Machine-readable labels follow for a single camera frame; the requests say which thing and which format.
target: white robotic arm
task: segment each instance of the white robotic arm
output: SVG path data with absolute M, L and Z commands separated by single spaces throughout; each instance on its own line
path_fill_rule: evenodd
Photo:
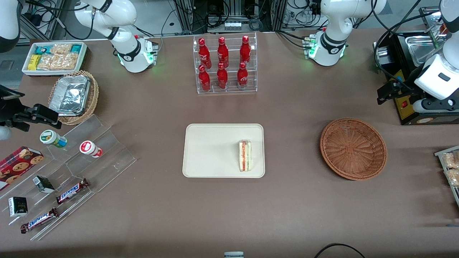
M 414 83 L 433 97 L 444 100 L 459 88 L 459 0 L 442 0 L 440 12 L 452 36 L 439 53 L 427 59 Z
M 375 0 L 374 5 L 375 12 L 380 13 L 386 6 L 386 0 Z M 350 17 L 367 17 L 371 11 L 370 0 L 321 0 L 320 13 L 328 18 L 328 26 L 325 31 L 310 35 L 312 49 L 308 57 L 319 65 L 336 64 L 353 29 Z
M 84 4 L 89 6 L 75 11 L 78 21 L 109 39 L 118 52 L 121 64 L 128 71 L 139 73 L 154 63 L 152 43 L 146 39 L 135 38 L 128 27 L 137 19 L 137 11 L 131 1 L 84 0 L 78 2 L 75 8 Z
M 0 7 L 0 53 L 13 49 L 19 41 L 19 17 L 24 0 L 3 0 Z

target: yellow snack package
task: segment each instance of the yellow snack package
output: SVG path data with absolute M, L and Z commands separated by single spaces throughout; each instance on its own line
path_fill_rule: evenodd
M 27 69 L 30 71 L 35 71 L 37 70 L 37 65 L 40 62 L 41 55 L 32 55 L 30 57 L 29 65 L 27 66 Z

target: foil container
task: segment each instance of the foil container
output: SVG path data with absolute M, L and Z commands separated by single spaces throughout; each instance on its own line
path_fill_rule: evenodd
M 59 116 L 81 116 L 85 112 L 91 80 L 87 76 L 62 77 L 57 81 L 49 108 Z

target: snickers bar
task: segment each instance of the snickers bar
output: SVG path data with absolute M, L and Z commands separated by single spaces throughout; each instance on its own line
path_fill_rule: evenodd
M 48 213 L 41 215 L 40 217 L 32 220 L 29 223 L 23 224 L 21 226 L 21 234 L 25 234 L 36 226 L 46 223 L 47 221 L 51 220 L 52 218 L 59 217 L 59 213 L 57 213 L 56 207 L 52 208 Z
M 74 195 L 76 195 L 79 191 L 81 191 L 83 188 L 87 187 L 89 185 L 88 181 L 86 181 L 86 178 L 78 182 L 74 187 L 70 188 L 68 191 L 65 193 L 61 194 L 61 196 L 56 197 L 57 204 L 61 204 L 70 198 L 72 198 Z

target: white tray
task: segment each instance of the white tray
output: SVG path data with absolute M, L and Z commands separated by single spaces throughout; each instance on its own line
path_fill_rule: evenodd
M 252 142 L 251 171 L 239 170 L 239 141 Z M 186 128 L 183 175 L 260 178 L 264 176 L 263 126 L 257 123 L 192 123 Z
M 30 58 L 35 53 L 35 50 L 37 49 L 37 47 L 49 46 L 49 45 L 54 45 L 54 44 L 81 45 L 80 53 L 78 54 L 77 64 L 75 65 L 75 68 L 73 70 L 52 70 L 52 71 L 29 70 L 28 64 L 30 62 Z M 30 46 L 30 50 L 29 50 L 29 53 L 27 54 L 26 61 L 24 62 L 24 65 L 22 66 L 22 72 L 28 76 L 56 76 L 56 75 L 64 75 L 68 73 L 77 72 L 80 70 L 81 65 L 83 64 L 84 55 L 86 54 L 87 48 L 88 46 L 81 41 L 53 41 L 53 42 L 33 43 Z

